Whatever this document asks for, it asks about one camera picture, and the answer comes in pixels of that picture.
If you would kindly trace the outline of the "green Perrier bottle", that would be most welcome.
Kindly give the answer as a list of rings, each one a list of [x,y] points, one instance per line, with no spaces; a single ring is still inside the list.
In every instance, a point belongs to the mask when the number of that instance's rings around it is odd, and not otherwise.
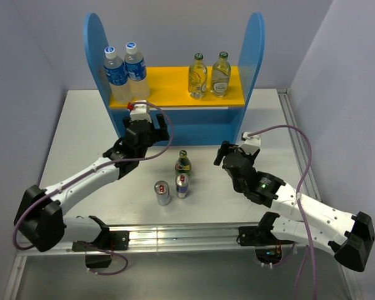
[[[175,163],[175,174],[178,176],[180,174],[186,174],[191,176],[192,164],[188,158],[186,150],[180,150],[179,157]]]

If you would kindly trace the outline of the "blue Red Bull can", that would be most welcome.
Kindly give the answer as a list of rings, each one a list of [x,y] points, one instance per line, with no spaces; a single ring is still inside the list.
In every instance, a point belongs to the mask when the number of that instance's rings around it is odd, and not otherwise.
[[[179,198],[185,198],[189,190],[189,176],[187,174],[179,174],[175,179],[176,193]]]

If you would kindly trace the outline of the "silver Red Bull can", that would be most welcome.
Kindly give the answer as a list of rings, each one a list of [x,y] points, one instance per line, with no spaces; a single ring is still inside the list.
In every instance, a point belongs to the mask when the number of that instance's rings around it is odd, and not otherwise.
[[[160,206],[169,204],[171,198],[169,195],[169,185],[166,181],[158,181],[154,185],[154,192],[156,193],[157,202]]]

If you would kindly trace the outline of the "clear Chang soda bottle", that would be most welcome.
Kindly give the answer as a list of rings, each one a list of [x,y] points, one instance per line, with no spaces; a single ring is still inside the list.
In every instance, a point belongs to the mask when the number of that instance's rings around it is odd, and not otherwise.
[[[202,53],[194,55],[194,62],[189,66],[188,91],[192,98],[201,99],[207,88],[208,68],[203,63]]]
[[[218,60],[213,64],[211,71],[211,92],[215,96],[224,96],[228,90],[231,77],[231,65],[228,62],[228,53],[221,51]]]

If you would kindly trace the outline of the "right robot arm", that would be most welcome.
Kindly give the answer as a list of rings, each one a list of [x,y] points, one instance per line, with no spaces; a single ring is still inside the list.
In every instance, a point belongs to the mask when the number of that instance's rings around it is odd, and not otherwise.
[[[269,209],[256,236],[266,244],[277,239],[314,246],[346,268],[363,272],[375,242],[371,216],[334,209],[298,193],[282,179],[256,170],[258,154],[258,146],[223,141],[214,161],[228,173],[237,193]]]

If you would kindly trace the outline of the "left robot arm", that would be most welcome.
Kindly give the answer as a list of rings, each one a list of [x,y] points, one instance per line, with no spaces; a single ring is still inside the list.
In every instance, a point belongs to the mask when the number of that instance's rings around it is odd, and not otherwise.
[[[27,248],[17,242],[21,233],[40,252],[52,249],[60,241],[88,243],[94,249],[108,245],[109,226],[96,216],[68,219],[66,214],[84,198],[107,184],[120,180],[149,160],[147,150],[160,141],[171,143],[173,124],[166,113],[157,114],[159,127],[150,117],[124,118],[125,135],[86,169],[41,189],[33,185],[25,190],[14,219],[12,242],[18,250]]]

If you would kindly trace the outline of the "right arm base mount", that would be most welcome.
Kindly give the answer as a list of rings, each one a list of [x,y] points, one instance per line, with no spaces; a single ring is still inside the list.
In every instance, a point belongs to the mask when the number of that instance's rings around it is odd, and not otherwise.
[[[295,242],[277,239],[259,226],[238,227],[236,242],[241,247],[253,248],[256,262],[270,269],[284,263],[296,246]]]

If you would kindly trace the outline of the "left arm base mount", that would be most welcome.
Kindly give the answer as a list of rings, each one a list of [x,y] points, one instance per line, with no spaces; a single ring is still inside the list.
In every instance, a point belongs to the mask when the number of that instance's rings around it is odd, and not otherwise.
[[[72,252],[85,252],[85,265],[89,269],[106,269],[115,258],[115,251],[126,251],[129,246],[129,231],[107,231],[93,242],[77,241]]]

